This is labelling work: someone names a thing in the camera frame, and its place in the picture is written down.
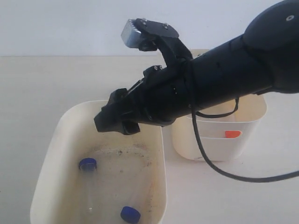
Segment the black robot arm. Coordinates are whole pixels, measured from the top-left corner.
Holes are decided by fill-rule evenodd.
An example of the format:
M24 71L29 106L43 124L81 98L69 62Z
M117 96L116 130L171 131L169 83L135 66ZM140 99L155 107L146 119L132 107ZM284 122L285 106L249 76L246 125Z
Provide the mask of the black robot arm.
M98 132L132 135L139 124L168 126L249 94L299 91L299 3L284 0L260 13L245 32L197 58L170 25L128 20L122 39L130 48L159 50L154 65L130 89L117 89L94 117Z

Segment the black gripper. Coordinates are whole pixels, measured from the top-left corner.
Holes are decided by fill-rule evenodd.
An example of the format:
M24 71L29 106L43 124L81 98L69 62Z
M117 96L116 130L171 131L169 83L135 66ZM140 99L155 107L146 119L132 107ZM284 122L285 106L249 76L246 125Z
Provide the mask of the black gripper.
M140 132L140 123L167 126L189 112L185 84L188 63L193 59L189 49L179 38L156 37L139 50L160 50L166 67L153 65L131 88L112 92L108 104L93 119L99 133L134 135Z

